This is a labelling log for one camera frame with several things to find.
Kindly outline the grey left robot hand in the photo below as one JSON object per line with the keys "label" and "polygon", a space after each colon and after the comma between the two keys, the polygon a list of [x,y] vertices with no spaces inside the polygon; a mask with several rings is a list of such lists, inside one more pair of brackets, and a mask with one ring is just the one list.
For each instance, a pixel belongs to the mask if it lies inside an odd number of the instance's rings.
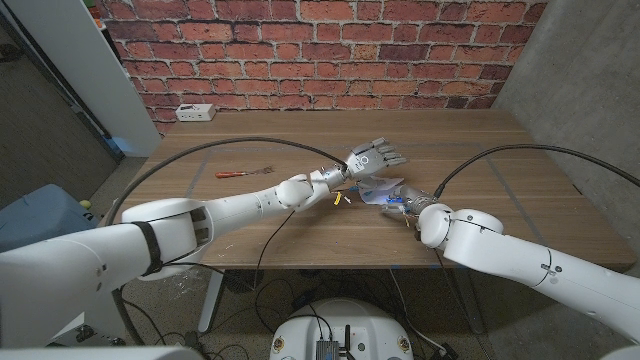
{"label": "grey left robot hand", "polygon": [[335,189],[348,180],[360,181],[387,167],[407,162],[408,159],[398,153],[388,140],[378,138],[354,147],[344,165],[334,165],[328,170],[321,170],[320,173],[329,189]]}

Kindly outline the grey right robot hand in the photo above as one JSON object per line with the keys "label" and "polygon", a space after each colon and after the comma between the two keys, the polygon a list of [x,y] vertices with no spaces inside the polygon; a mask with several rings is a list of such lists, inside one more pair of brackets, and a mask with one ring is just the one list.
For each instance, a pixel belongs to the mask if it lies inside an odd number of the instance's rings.
{"label": "grey right robot hand", "polygon": [[385,214],[419,215],[425,208],[436,204],[437,198],[410,185],[395,187],[382,205]]}

